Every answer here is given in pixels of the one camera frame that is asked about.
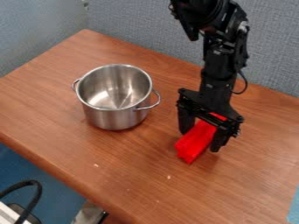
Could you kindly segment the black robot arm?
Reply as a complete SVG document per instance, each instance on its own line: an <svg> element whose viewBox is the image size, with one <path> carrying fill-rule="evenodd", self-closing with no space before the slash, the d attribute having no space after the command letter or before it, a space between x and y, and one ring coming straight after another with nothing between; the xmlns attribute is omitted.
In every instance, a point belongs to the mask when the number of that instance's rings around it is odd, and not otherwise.
<svg viewBox="0 0 299 224"><path fill-rule="evenodd" d="M245 117L230 104L237 79L249 60L249 17L234 0L170 0L168 9L190 40L203 40L201 88L179 89L179 130L187 133L202 119L217 128L210 150L221 150L241 132Z"/></svg>

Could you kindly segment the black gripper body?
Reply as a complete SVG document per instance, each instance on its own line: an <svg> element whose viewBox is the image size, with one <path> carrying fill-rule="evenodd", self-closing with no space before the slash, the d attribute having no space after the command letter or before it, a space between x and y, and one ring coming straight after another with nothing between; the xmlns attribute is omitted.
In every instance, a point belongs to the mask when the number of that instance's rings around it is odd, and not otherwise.
<svg viewBox="0 0 299 224"><path fill-rule="evenodd" d="M245 122L245 117L230 104L231 96L235 94L237 75L233 74L225 79L213 78L206 74L201 77L199 91L183 87L178 90L179 100L177 107L179 103L190 105L197 112L197 118L201 118L217 128L223 123L234 123L234 137L237 137L241 131L241 124Z"/></svg>

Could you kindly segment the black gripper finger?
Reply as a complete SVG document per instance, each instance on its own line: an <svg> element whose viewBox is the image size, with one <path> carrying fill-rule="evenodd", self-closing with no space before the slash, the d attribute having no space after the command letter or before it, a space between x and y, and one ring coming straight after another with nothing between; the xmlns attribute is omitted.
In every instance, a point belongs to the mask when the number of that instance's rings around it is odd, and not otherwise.
<svg viewBox="0 0 299 224"><path fill-rule="evenodd" d="M210 151L218 152L221 147L225 146L230 138L235 135L235 125L233 122L225 122L218 128L214 134Z"/></svg>
<svg viewBox="0 0 299 224"><path fill-rule="evenodd" d="M195 125L197 112L190 105L178 104L179 131L185 135Z"/></svg>

